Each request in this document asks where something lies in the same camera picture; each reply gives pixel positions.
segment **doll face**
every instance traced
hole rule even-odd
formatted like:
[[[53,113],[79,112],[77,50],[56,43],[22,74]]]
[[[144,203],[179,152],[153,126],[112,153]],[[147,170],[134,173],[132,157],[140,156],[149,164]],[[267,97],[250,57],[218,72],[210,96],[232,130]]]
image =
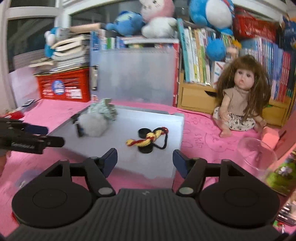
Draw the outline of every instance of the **doll face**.
[[[234,74],[234,83],[243,90],[250,90],[254,84],[254,73],[246,69],[237,69]]]

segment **storage box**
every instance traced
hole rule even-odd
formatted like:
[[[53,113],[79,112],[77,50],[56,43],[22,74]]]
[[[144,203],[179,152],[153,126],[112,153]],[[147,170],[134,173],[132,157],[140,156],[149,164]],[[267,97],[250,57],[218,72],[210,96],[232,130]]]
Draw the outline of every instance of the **storage box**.
[[[184,115],[181,113],[170,115],[167,112],[141,108],[115,107],[118,111],[117,119],[110,122],[109,129],[101,137],[78,137],[76,126],[71,119],[56,128],[50,135],[65,139],[64,147],[58,148],[57,151],[66,149],[68,156],[74,154],[71,159],[74,157],[74,160],[81,161],[83,158],[78,160],[79,156],[101,157],[110,148],[116,148],[118,162],[113,175],[118,173],[123,175],[118,177],[119,182],[124,183],[132,179],[133,183],[150,187],[172,188],[176,172],[172,155],[175,149],[181,148]],[[163,126],[169,131],[165,149],[154,148],[151,153],[143,154],[136,146],[126,145],[128,139],[140,139],[139,129],[149,128],[153,131]],[[155,143],[163,146],[164,136],[159,137]]]
[[[178,108],[213,114],[216,104],[216,89],[184,82],[184,72],[180,73],[178,91]],[[286,122],[291,98],[285,102],[269,101],[269,106],[263,109],[263,118],[270,125],[283,126]]]
[[[109,49],[91,52],[98,66],[97,90],[91,95],[115,101],[172,106],[176,51],[173,48]]]
[[[42,99],[90,101],[88,67],[36,77]]]

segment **black tool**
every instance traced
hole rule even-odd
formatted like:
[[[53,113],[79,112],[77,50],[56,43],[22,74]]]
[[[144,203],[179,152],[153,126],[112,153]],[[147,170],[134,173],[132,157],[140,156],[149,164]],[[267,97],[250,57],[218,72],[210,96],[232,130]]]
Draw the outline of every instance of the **black tool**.
[[[47,136],[48,128],[21,120],[0,118],[0,149],[42,154],[46,147],[62,147],[62,137]]]
[[[102,159],[88,158],[77,166],[57,162],[19,190],[12,210],[21,225],[7,240],[287,238],[272,227],[279,208],[277,194],[230,160],[211,164],[201,158],[189,159],[175,150],[173,163],[187,172],[176,194],[171,189],[121,189],[116,195],[102,167],[117,157],[115,153],[110,150]],[[89,191],[71,182],[71,176],[82,174]],[[218,176],[219,182],[203,190],[206,177],[212,176]],[[68,207],[66,196],[72,199]]]
[[[99,197],[115,195],[107,182],[117,163],[116,149],[101,158],[83,163],[58,161],[20,189],[12,199],[12,211],[19,223],[38,228],[55,228],[83,217]],[[85,177],[88,189],[72,182]]]

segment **gray fluffy toy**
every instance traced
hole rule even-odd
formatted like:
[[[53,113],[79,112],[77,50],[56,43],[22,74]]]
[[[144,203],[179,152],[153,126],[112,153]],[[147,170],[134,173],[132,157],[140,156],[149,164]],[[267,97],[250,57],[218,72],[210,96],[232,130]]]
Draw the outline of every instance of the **gray fluffy toy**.
[[[102,99],[99,103],[92,103],[87,111],[78,117],[83,134],[100,137],[108,129],[109,121],[116,120],[117,111],[110,102],[111,99]]]

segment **floral skirt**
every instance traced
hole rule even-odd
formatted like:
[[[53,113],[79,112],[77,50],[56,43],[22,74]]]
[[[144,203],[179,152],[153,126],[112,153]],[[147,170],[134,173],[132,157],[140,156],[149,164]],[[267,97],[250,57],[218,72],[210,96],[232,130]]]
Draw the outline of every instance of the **floral skirt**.
[[[220,120],[221,117],[219,116],[219,109],[220,107],[216,107],[214,109],[213,118],[216,120]],[[228,125],[229,129],[234,131],[247,131],[252,129],[256,122],[253,118],[247,118],[246,121],[242,121],[242,116],[230,114],[230,119],[228,122],[225,122]]]

